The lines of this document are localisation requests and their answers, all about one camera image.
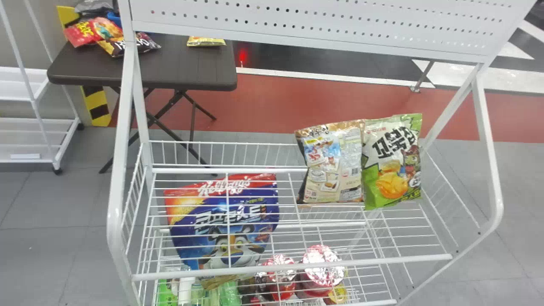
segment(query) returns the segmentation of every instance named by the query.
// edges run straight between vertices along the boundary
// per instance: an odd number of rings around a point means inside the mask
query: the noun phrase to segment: table leg
[[[116,93],[120,94],[121,93],[121,89],[119,87],[112,87],[113,91],[115,91]],[[153,92],[153,88],[148,88],[145,92],[144,92],[144,98],[149,96],[150,93]],[[131,126],[132,126],[132,122],[134,121],[134,115],[132,116],[131,118]],[[133,144],[136,139],[138,139],[140,136],[138,134],[138,132],[136,132],[134,135],[132,135],[130,137],[130,139],[128,140],[128,146],[130,146],[131,144]],[[98,173],[102,174],[106,171],[108,171],[109,167],[111,167],[113,164],[113,157],[109,159],[109,161],[107,163],[104,164],[104,166],[102,166],[102,168],[98,171]]]
[[[214,115],[212,115],[209,111],[205,110],[202,106],[200,106],[198,103],[196,103],[195,100],[193,100],[193,98],[191,98],[187,94],[187,92],[184,92],[183,96],[185,97],[185,99],[189,100],[189,102],[191,102],[191,104],[193,106],[196,105],[196,108],[198,108],[202,113],[206,114],[206,116],[210,117],[210,119],[217,120],[217,118]]]
[[[193,136],[195,134],[195,113],[196,113],[196,103],[193,102],[193,107],[192,107],[192,110],[191,110],[191,132],[190,132],[190,136],[189,136],[189,141],[192,142],[193,141]]]
[[[148,120],[153,121],[153,123],[156,124],[158,127],[160,127],[160,129],[163,130],[166,134],[168,134],[170,137],[172,137],[175,141],[180,142],[180,145],[184,149],[189,151],[189,153],[191,153],[196,159],[198,159],[201,164],[208,164],[202,157],[200,157],[200,155],[193,149],[193,147],[191,145],[187,146],[187,144],[184,144],[183,139],[181,139],[181,137],[179,137],[174,132],[172,132],[172,130],[167,128],[162,122],[160,122],[152,114],[150,114],[148,112],[146,112],[146,114],[147,114]]]
[[[121,91],[119,87],[112,87],[112,89],[116,93],[120,93],[120,91]],[[147,97],[152,91],[153,91],[152,88],[148,88],[148,90],[146,90],[146,92],[144,93],[144,98]],[[163,130],[166,134],[168,134],[174,140],[182,142],[183,140],[178,135],[176,135],[174,132],[172,132],[169,128],[167,128],[162,122],[160,122],[159,119],[165,113],[167,113],[172,108],[172,106],[174,106],[183,97],[188,98],[188,100],[192,101],[192,104],[193,104],[193,113],[192,113],[192,122],[191,122],[191,139],[192,139],[193,138],[193,131],[194,131],[195,107],[199,108],[199,109],[201,109],[201,108],[193,99],[191,99],[188,95],[185,94],[185,91],[175,91],[174,95],[172,96],[172,98],[170,98],[168,103],[163,108],[161,108],[159,110],[159,112],[156,113],[155,115],[152,115],[152,114],[146,112],[146,115],[147,115],[147,127],[151,127],[153,124],[156,124],[158,127],[160,127],[161,130]],[[136,132],[128,140],[128,146],[133,144],[138,138],[139,138],[139,133]],[[197,158],[200,161],[201,164],[207,164],[207,162],[204,159],[202,159],[202,157],[200,157],[199,154],[195,150],[193,150],[192,146],[187,147],[187,145],[183,144],[183,143],[180,143],[180,145],[182,147],[184,147],[186,150],[188,150],[195,158]],[[102,173],[106,172],[112,166],[112,164],[113,164],[113,158],[110,158],[110,160],[100,169],[100,171],[98,173],[102,174]]]

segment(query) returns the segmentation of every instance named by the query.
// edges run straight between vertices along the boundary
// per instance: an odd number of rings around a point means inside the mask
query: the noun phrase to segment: chip bag
[[[188,47],[225,46],[224,39],[190,36],[187,40]]]
[[[64,29],[63,33],[75,48],[102,40],[102,37],[94,30],[92,19],[69,26]]]
[[[361,202],[363,120],[316,125],[295,131],[308,172],[299,203]]]
[[[136,32],[136,47],[138,53],[145,53],[153,49],[160,49],[161,46],[154,42],[144,32]],[[125,37],[114,37],[99,41],[98,44],[112,57],[122,57],[125,54]]]
[[[365,209],[421,196],[421,114],[366,120],[363,135]]]
[[[232,174],[228,181],[167,189],[164,196],[172,242],[192,270],[256,265],[280,218],[271,173]],[[211,290],[239,277],[203,277],[200,283]]]

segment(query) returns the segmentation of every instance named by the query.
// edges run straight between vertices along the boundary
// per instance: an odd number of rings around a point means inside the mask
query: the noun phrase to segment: wall
[[[8,19],[21,52],[23,63],[27,68],[46,69],[50,61],[47,58],[40,38],[32,24],[22,0],[2,0],[8,13]],[[44,33],[47,46],[55,57],[66,43],[61,25],[57,17],[57,5],[73,6],[75,0],[29,0]],[[3,24],[0,23],[0,65],[17,66],[15,56],[8,42]],[[90,117],[85,108],[81,90],[78,86],[67,86],[74,101],[79,117],[86,125],[90,125]],[[106,91],[110,109],[115,103],[116,95],[111,90]],[[40,114],[43,118],[73,118],[72,110],[66,96],[59,85],[52,84],[45,93],[41,104]],[[29,103],[0,101],[0,116],[3,117],[34,117]]]

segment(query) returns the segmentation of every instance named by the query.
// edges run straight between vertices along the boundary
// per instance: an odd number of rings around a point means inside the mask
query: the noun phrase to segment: red can
[[[292,258],[285,257],[283,254],[274,254],[263,263],[263,266],[271,265],[292,265],[295,261]],[[296,271],[294,269],[281,270],[277,272],[267,272],[265,282],[266,290],[272,295],[274,301],[286,301],[294,293],[294,279]]]
[[[311,246],[302,256],[303,264],[341,261],[336,252],[322,244]],[[326,297],[344,279],[345,267],[307,268],[300,275],[304,292],[313,297]]]

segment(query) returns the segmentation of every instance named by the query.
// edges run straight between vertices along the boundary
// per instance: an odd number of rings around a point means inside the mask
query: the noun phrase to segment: foil lid
[[[319,262],[342,261],[328,246],[317,244],[306,250],[302,257],[303,264],[315,264]],[[344,279],[345,267],[327,267],[327,268],[307,268],[304,272],[310,280],[319,286],[333,287],[338,285]]]
[[[295,261],[292,258],[286,257],[283,254],[274,254],[272,258],[267,259],[263,266],[272,266],[272,265],[293,265]],[[275,283],[276,278],[279,283],[285,283],[293,281],[296,276],[296,271],[294,269],[282,270],[282,271],[271,271],[267,273],[268,282]]]

